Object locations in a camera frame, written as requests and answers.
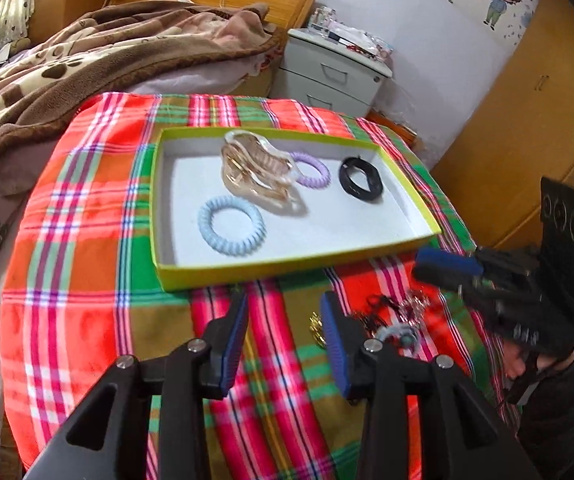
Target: blanket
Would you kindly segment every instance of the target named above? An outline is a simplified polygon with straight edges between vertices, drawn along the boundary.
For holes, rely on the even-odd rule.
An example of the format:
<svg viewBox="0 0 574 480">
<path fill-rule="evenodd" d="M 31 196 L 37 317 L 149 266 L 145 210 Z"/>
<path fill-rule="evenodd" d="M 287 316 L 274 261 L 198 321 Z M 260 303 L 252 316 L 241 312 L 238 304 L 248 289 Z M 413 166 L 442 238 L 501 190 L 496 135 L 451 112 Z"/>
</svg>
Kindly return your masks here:
<svg viewBox="0 0 574 480">
<path fill-rule="evenodd" d="M 4 286 L 0 387 L 26 465 L 116 356 L 168 354 L 226 312 L 228 287 L 167 293 L 153 266 L 148 199 L 154 143 L 173 126 L 273 127 L 376 142 L 436 217 L 442 234 L 435 244 L 457 253 L 474 247 L 426 168 L 377 124 L 291 100 L 97 96 L 71 123 L 32 193 Z M 422 287 L 410 275 L 413 262 L 413 254 L 399 254 L 243 284 L 250 321 L 236 382 L 227 399 L 205 404 L 215 479 L 354 478 L 364 406 L 340 396 L 308 319 L 326 290 L 338 293 L 346 311 L 366 310 L 369 294 L 399 301 L 406 288 Z M 497 404 L 498 340 L 456 294 L 424 290 L 432 305 L 420 357 L 451 355 Z M 390 320 L 390 311 L 380 315 Z M 419 479 L 417 405 L 411 402 L 409 410 L 410 478 Z M 512 408 L 502 410 L 516 422 Z M 149 478 L 156 478 L 159 414 L 157 397 Z"/>
<path fill-rule="evenodd" d="M 98 92 L 270 50 L 280 33 L 263 24 L 267 12 L 265 4 L 213 9 L 160 0 L 107 7 L 84 15 L 3 68 L 0 243 L 48 160 L 23 147 L 58 139 L 80 104 Z"/>
</svg>

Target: drawer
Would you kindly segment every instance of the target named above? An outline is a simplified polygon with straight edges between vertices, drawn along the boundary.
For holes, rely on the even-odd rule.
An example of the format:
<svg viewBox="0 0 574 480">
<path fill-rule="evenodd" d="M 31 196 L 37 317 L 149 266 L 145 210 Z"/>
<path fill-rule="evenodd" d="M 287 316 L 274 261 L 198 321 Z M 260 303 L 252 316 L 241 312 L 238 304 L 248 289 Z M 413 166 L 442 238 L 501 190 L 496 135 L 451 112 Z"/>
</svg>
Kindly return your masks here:
<svg viewBox="0 0 574 480">
<path fill-rule="evenodd" d="M 378 72 L 321 46 L 289 38 L 282 68 L 371 104 L 384 79 Z"/>
<path fill-rule="evenodd" d="M 276 74 L 272 99 L 295 99 L 307 106 L 326 108 L 351 117 L 364 117 L 369 111 L 369 105 L 325 86 L 307 77 L 280 69 Z"/>
</svg>

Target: white nightstand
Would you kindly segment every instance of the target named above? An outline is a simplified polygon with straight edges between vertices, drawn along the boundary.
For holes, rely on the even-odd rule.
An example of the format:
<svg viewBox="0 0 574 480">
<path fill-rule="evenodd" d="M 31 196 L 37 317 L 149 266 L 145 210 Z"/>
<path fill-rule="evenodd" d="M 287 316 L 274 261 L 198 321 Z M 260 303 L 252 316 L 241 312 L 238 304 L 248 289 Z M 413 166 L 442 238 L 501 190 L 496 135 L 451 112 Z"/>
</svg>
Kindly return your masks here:
<svg viewBox="0 0 574 480">
<path fill-rule="evenodd" d="M 364 117 L 389 77 L 391 70 L 384 63 L 306 28 L 292 28 L 269 97 Z"/>
</svg>

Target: blue shirt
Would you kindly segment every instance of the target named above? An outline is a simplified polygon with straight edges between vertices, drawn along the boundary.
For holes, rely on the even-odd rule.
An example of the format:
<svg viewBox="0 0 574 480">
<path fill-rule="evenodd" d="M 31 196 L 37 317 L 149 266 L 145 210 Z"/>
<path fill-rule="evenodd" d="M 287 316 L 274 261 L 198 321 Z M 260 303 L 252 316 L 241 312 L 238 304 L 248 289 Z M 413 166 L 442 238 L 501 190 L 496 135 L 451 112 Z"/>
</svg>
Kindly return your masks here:
<svg viewBox="0 0 574 480">
<path fill-rule="evenodd" d="M 507 2 L 504 0 L 491 0 L 491 5 L 489 5 L 496 12 L 505 12 L 507 10 Z"/>
</svg>

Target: screw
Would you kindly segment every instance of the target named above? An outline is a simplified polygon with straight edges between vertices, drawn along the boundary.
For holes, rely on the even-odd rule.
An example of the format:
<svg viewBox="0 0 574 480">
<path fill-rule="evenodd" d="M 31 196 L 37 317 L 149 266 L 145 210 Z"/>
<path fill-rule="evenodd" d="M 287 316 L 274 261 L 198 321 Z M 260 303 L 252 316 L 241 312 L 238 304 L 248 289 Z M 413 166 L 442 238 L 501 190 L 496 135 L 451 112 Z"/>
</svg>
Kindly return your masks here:
<svg viewBox="0 0 574 480">
<path fill-rule="evenodd" d="M 453 359 L 448 355 L 439 355 L 436 357 L 436 364 L 443 370 L 446 370 L 453 366 Z"/>
<path fill-rule="evenodd" d="M 121 355 L 116 359 L 116 366 L 124 370 L 125 368 L 129 368 L 133 364 L 133 355 Z"/>
<path fill-rule="evenodd" d="M 202 352 L 207 347 L 207 342 L 204 339 L 192 339 L 187 343 L 189 352 Z"/>
<path fill-rule="evenodd" d="M 380 352 L 382 350 L 382 341 L 379 339 L 367 339 L 363 343 L 363 346 L 367 352 L 374 354 L 375 352 Z"/>
</svg>

